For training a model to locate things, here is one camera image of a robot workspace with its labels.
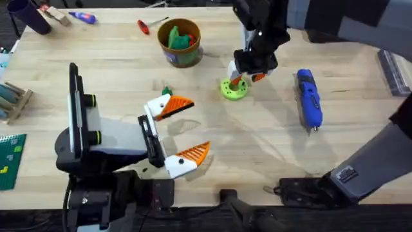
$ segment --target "cup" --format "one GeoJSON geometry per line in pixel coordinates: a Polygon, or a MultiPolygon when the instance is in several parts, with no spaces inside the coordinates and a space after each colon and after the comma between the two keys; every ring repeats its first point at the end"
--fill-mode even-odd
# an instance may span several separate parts
{"type": "Polygon", "coordinates": [[[160,46],[166,59],[177,68],[186,68],[197,64],[202,55],[200,47],[200,30],[196,23],[187,19],[172,19],[164,23],[157,33],[160,46]],[[191,34],[196,38],[196,42],[182,50],[170,49],[167,47],[169,32],[174,26],[179,29],[180,35],[191,34]]]}
{"type": "Polygon", "coordinates": [[[41,35],[45,35],[52,30],[30,0],[12,0],[7,4],[7,10],[41,35]]]}

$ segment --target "red screwdriver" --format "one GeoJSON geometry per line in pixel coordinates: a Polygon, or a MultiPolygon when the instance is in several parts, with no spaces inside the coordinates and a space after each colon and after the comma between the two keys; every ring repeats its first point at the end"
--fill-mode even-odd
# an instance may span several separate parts
{"type": "Polygon", "coordinates": [[[164,19],[161,19],[161,20],[157,20],[157,21],[155,21],[155,22],[153,22],[153,23],[149,23],[149,24],[145,24],[142,20],[138,20],[137,21],[137,25],[139,26],[139,28],[140,28],[140,30],[143,32],[143,33],[145,33],[146,35],[149,35],[150,33],[149,33],[149,27],[150,26],[153,26],[154,24],[156,24],[156,23],[160,23],[160,22],[162,22],[162,21],[164,21],[164,20],[166,20],[166,19],[168,19],[169,17],[166,17],[166,18],[164,18],[164,19]]]}

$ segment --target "green toy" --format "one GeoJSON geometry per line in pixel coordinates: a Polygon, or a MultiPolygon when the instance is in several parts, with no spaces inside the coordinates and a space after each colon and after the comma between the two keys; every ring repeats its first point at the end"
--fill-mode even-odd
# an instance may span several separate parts
{"type": "Polygon", "coordinates": [[[224,79],[220,83],[220,92],[221,94],[229,100],[236,101],[244,98],[247,93],[247,83],[245,80],[240,79],[237,86],[234,88],[231,86],[229,78],[224,79]]]}
{"type": "Polygon", "coordinates": [[[163,91],[162,91],[162,95],[166,95],[166,94],[170,94],[170,96],[173,95],[172,90],[171,90],[169,87],[167,87],[167,86],[166,86],[166,87],[163,89],[163,91]]]}
{"type": "Polygon", "coordinates": [[[191,39],[189,38],[188,35],[185,36],[176,36],[174,38],[173,44],[172,44],[172,49],[175,50],[183,50],[188,47],[190,47],[189,41],[191,39]]]}
{"type": "Polygon", "coordinates": [[[177,26],[174,26],[169,32],[169,40],[167,47],[169,49],[183,50],[190,47],[191,38],[188,35],[179,36],[179,30],[177,26]]]}
{"type": "Polygon", "coordinates": [[[169,41],[167,43],[167,48],[172,49],[173,41],[176,39],[176,37],[179,36],[179,30],[177,26],[174,26],[172,30],[169,32],[169,41]]]}

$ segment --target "black container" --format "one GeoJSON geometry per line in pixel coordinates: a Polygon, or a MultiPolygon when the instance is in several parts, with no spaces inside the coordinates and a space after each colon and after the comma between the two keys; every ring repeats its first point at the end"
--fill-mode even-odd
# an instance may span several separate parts
{"type": "Polygon", "coordinates": [[[41,35],[45,35],[52,30],[30,0],[12,0],[7,4],[7,10],[41,35]]]}

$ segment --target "blue screwdriver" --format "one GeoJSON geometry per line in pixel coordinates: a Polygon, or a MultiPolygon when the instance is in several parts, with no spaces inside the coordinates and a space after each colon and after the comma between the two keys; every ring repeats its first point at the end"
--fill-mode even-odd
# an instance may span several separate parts
{"type": "Polygon", "coordinates": [[[301,96],[304,123],[315,131],[322,124],[321,98],[317,93],[315,79],[310,70],[301,69],[297,72],[299,93],[301,96]]]}

